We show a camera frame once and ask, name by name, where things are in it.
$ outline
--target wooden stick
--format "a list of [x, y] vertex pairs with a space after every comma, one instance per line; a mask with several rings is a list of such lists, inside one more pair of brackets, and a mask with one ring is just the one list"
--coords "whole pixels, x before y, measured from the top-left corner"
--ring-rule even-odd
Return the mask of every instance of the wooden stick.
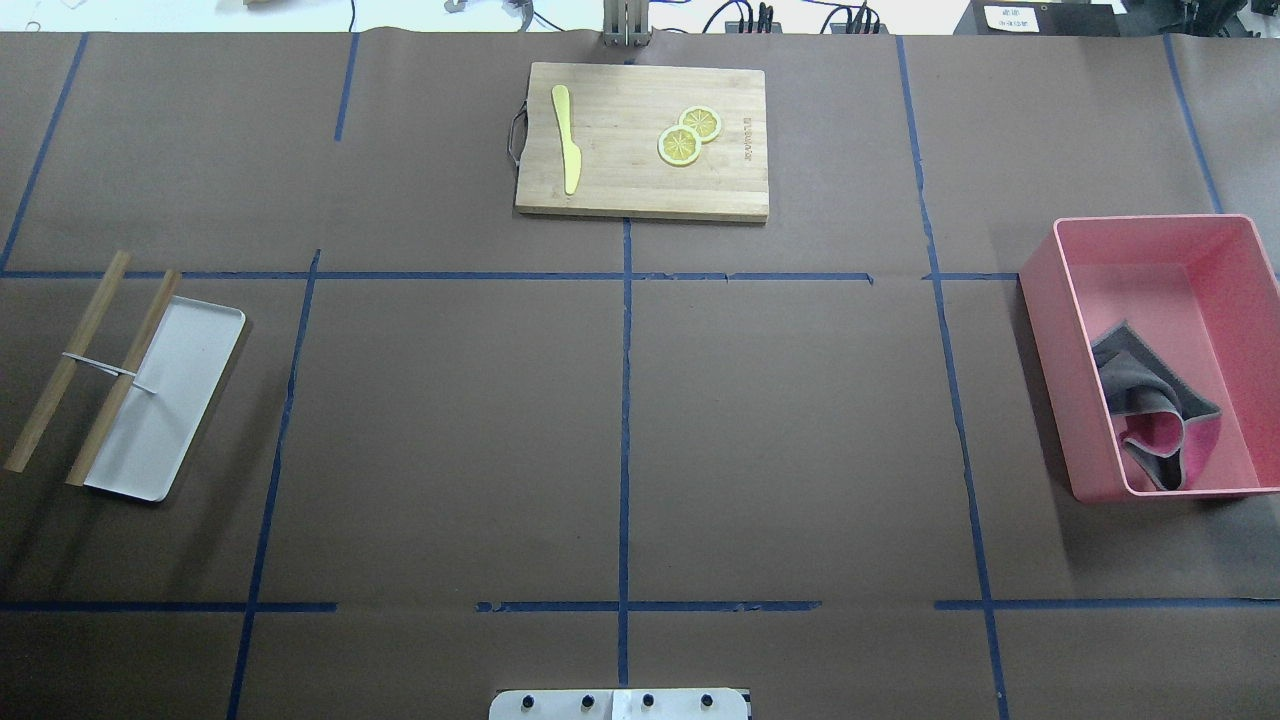
[[[102, 315], [106, 314], [106, 306], [111, 304], [116, 288], [120, 287], [120, 281], [124, 278], [124, 269], [129, 266], [129, 254], [123, 250], [111, 258], [111, 264], [102, 273], [102, 281], [97, 283], [97, 290], [93, 292], [93, 299], [88, 301], [88, 307], [84, 309], [84, 315], [81, 318], [79, 325], [76, 327], [72, 338], [67, 341], [67, 352], [84, 355], [84, 351], [88, 350], [88, 343], [93, 340], [97, 327], [102, 323]], [[14, 443], [13, 452], [9, 454], [9, 459], [4, 464], [5, 470], [20, 473], [27, 469], [27, 461], [31, 460], [31, 454], [35, 452], [40, 438], [44, 437], [45, 429], [49, 427], [49, 421], [52, 420], [54, 411], [58, 410], [58, 404], [63, 401], [63, 395], [67, 393], [67, 387], [70, 384], [72, 375], [74, 374], [76, 360], [59, 357], [58, 365], [54, 366], [54, 374], [50, 375], [44, 392], [40, 393], [36, 409], [27, 418], [27, 424], [23, 425], [22, 434], [18, 436], [18, 442]]]
[[[142, 359], [146, 357], [147, 348], [151, 347], [151, 340], [155, 338], [156, 328], [160, 327], [164, 311], [169, 307], [169, 300], [173, 299], [174, 291], [178, 290], [178, 281], [180, 279], [182, 274], [177, 270], [168, 270], [164, 274], [160, 290], [157, 290], [155, 297], [151, 299], [151, 307], [147, 309], [147, 315], [142, 320], [142, 327], [138, 328], [138, 334], [134, 336], [133, 345], [129, 346], [129, 352], [124, 356], [124, 363], [120, 365], [120, 369], [137, 373], [138, 368], [142, 366]], [[113, 384], [111, 391], [108, 392], [106, 401], [102, 402], [102, 409], [93, 420], [93, 427], [90, 428], [88, 436], [84, 438], [84, 445], [81, 446], [81, 452], [76, 457], [76, 464], [72, 465], [72, 471], [67, 475], [67, 484], [84, 484], [84, 479], [88, 478], [88, 471], [93, 466], [93, 461], [97, 460], [99, 451], [102, 450], [102, 443], [106, 442], [106, 434], [111, 432], [111, 425], [115, 424], [115, 416], [120, 413], [120, 406], [124, 405], [124, 398], [129, 395], [129, 388], [132, 387], [133, 378], [129, 375], [120, 375], [115, 378], [115, 384]]]

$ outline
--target wooden cutting board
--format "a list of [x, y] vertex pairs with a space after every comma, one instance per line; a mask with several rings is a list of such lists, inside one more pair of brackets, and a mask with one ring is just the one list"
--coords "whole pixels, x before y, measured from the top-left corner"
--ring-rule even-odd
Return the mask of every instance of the wooden cutting board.
[[[564, 193], [556, 85], [568, 87], [573, 142], [582, 151], [573, 195]], [[692, 105], [719, 113], [723, 129], [692, 164], [677, 168], [658, 155], [658, 136]], [[769, 217], [764, 109], [760, 70], [534, 63], [516, 209], [763, 223]]]

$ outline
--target brown table surface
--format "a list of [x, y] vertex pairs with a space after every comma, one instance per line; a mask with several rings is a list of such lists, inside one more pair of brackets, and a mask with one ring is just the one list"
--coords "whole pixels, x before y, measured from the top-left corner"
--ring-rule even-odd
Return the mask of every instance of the brown table surface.
[[[626, 59], [765, 72], [768, 224], [513, 213], [529, 64]], [[0, 717], [623, 684], [1274, 717], [1280, 501], [1075, 502], [1015, 273], [1079, 215], [1245, 213], [1280, 259], [1276, 67], [1184, 37], [0, 36], [0, 452], [115, 249], [91, 356], [169, 266], [252, 320], [163, 503], [59, 482], [90, 372], [0, 475]]]

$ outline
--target white metal plate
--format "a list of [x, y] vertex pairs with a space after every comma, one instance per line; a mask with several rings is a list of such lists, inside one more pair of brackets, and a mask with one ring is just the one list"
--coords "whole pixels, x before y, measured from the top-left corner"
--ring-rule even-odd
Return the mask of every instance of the white metal plate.
[[234, 307], [174, 297], [138, 368], [155, 395], [129, 389], [84, 484], [164, 500], [243, 328]]
[[[703, 705], [703, 696], [712, 703]], [[594, 701], [586, 707], [582, 698]], [[645, 696], [653, 705], [645, 705]], [[525, 707], [525, 697], [532, 706]], [[489, 720], [750, 720], [751, 705], [731, 688], [504, 691]]]

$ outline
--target yellow knife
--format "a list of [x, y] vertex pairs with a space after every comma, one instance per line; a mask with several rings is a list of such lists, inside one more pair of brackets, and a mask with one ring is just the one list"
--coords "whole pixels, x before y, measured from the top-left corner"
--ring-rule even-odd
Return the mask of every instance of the yellow knife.
[[582, 174], [582, 151], [573, 145], [570, 135], [568, 88], [563, 85], [552, 87], [552, 104], [556, 105], [556, 122], [561, 127], [561, 150], [564, 154], [564, 195], [577, 192], [577, 179]]

